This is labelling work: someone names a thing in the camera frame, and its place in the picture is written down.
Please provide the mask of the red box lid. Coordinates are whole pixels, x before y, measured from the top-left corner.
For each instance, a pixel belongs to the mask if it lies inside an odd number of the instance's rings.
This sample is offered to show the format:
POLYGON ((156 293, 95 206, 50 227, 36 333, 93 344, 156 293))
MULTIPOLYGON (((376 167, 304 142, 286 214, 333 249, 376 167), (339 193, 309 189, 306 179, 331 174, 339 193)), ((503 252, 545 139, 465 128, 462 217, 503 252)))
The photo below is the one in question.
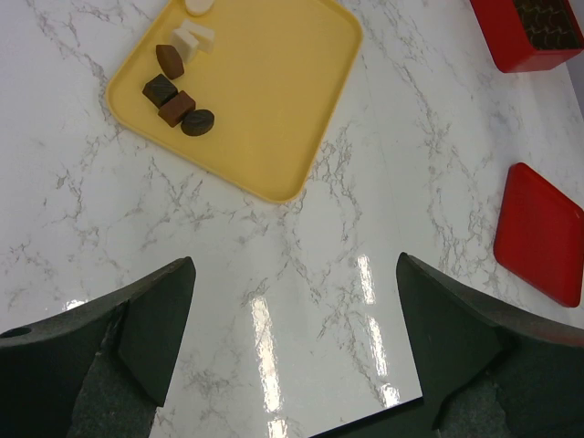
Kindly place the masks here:
POLYGON ((510 166, 495 260, 565 308, 580 304, 583 210, 523 162, 510 166))

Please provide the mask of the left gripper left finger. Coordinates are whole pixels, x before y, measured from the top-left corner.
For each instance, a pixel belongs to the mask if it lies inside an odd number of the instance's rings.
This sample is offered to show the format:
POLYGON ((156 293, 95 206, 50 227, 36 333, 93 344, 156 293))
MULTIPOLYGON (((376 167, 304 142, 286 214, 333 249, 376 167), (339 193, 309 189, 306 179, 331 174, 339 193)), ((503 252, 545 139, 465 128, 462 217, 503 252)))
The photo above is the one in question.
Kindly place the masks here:
POLYGON ((193 298, 189 257, 1 335, 4 437, 147 437, 193 298))

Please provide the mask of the white round chocolate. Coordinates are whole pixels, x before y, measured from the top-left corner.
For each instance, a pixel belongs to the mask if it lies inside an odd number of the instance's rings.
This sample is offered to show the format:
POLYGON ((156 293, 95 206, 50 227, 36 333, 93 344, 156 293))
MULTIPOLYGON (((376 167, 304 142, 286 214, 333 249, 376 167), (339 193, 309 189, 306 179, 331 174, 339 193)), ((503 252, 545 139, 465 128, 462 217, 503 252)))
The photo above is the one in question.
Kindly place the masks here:
POLYGON ((185 0, 184 3, 190 15, 203 16, 212 9, 214 0, 185 0))

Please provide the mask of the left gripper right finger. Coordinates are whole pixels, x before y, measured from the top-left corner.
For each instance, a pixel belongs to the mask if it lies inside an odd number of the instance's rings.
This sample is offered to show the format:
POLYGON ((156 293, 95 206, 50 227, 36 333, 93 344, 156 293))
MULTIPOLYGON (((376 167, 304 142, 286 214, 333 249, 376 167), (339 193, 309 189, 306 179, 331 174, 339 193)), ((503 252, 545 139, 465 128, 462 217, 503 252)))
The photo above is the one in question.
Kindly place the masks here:
POLYGON ((425 421, 485 374, 515 437, 583 434, 583 331, 468 287, 400 254, 398 292, 425 421))

